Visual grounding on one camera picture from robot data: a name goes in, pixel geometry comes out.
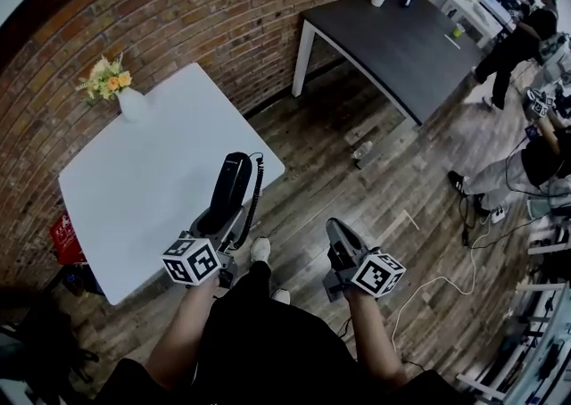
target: person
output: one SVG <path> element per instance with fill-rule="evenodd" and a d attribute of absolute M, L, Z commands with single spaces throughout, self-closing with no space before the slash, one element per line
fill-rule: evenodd
<path fill-rule="evenodd" d="M 483 84 L 496 73 L 492 99 L 484 98 L 488 107 L 495 105 L 503 110 L 511 72 L 522 61 L 539 55 L 540 42 L 557 32 L 557 0 L 542 0 L 540 8 L 520 21 L 514 32 L 496 45 L 474 70 L 476 81 Z"/>
<path fill-rule="evenodd" d="M 454 189 L 476 197 L 478 214 L 486 216 L 495 211 L 512 191 L 548 194 L 545 184 L 551 178 L 571 173 L 571 128 L 566 128 L 551 109 L 535 123 L 541 135 L 530 140 L 524 150 L 490 164 L 473 177 L 454 170 L 448 173 Z"/>
<path fill-rule="evenodd" d="M 121 360 L 95 403 L 463 403 L 434 371 L 408 379 L 372 296 L 345 291 L 358 362 L 287 291 L 270 299 L 269 252 L 257 239 L 249 273 L 213 305 L 217 278 L 190 288 L 145 366 Z"/>

